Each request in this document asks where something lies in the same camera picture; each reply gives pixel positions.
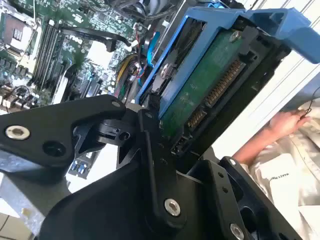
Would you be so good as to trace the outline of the bare person hand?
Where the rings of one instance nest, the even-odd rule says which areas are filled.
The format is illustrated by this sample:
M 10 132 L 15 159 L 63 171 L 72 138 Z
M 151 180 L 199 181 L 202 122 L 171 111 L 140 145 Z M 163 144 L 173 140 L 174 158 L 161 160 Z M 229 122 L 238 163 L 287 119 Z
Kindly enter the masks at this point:
M 282 138 L 295 132 L 303 124 L 310 121 L 305 110 L 281 111 L 273 116 L 269 121 L 269 130 L 276 138 Z

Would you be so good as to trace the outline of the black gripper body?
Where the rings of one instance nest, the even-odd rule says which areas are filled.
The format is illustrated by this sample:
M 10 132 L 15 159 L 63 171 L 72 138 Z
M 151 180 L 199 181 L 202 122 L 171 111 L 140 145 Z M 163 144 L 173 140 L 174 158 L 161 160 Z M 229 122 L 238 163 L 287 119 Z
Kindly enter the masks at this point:
M 45 218 L 40 240 L 220 240 L 217 216 L 209 208 L 209 162 L 199 161 L 188 175 L 177 176 L 186 222 L 168 229 L 149 222 L 149 201 L 137 164 L 131 164 L 61 200 Z

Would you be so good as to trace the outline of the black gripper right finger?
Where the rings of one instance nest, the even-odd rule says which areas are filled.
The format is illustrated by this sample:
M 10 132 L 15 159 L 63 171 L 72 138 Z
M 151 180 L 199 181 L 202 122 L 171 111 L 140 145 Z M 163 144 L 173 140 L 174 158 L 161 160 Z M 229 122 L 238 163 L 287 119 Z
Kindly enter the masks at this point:
M 204 187 L 207 221 L 220 240 L 299 240 L 301 237 L 231 157 L 199 160 L 187 173 Z

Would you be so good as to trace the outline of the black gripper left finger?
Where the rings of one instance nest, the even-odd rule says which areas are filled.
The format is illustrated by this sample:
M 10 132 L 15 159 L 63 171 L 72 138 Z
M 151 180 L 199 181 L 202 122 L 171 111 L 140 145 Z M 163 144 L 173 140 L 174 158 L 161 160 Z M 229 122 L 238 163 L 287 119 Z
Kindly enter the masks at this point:
M 178 179 L 155 110 L 135 112 L 114 96 L 99 95 L 6 114 L 0 128 L 0 169 L 36 184 L 56 184 L 76 157 L 104 144 L 118 146 L 116 171 L 139 167 L 148 221 L 184 226 L 181 208 L 168 211 L 167 199 L 180 199 Z

